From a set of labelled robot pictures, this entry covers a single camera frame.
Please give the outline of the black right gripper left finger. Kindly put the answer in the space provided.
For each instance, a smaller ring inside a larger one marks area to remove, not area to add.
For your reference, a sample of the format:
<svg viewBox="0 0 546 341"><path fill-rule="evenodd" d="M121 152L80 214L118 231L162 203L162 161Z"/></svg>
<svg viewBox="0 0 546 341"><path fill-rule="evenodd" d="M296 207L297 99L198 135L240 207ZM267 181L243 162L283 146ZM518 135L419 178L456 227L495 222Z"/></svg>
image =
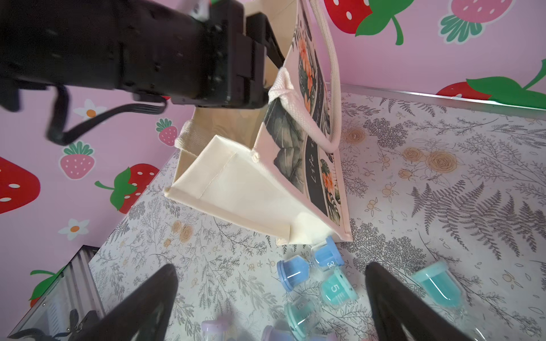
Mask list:
<svg viewBox="0 0 546 341"><path fill-rule="evenodd" d="M160 268L103 319L73 340L164 340L178 291L173 264Z"/></svg>

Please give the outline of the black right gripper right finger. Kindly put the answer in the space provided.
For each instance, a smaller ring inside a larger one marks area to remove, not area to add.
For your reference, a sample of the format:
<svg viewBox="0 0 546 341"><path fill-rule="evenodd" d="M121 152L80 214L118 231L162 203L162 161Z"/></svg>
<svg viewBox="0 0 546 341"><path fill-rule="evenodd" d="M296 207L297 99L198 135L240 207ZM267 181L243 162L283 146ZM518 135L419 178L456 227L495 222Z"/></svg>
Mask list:
<svg viewBox="0 0 546 341"><path fill-rule="evenodd" d="M365 287L379 340L468 340L377 262L365 268Z"/></svg>

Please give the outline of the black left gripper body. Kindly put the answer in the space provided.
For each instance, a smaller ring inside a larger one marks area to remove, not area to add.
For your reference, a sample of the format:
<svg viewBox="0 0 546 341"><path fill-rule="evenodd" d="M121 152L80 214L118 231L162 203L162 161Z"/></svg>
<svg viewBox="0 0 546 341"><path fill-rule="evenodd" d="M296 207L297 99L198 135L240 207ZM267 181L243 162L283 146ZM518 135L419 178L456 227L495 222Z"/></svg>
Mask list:
<svg viewBox="0 0 546 341"><path fill-rule="evenodd" d="M54 85L168 97L178 105L257 109L265 63L284 65L262 13L238 1L205 21L155 1L3 1L1 106Z"/></svg>

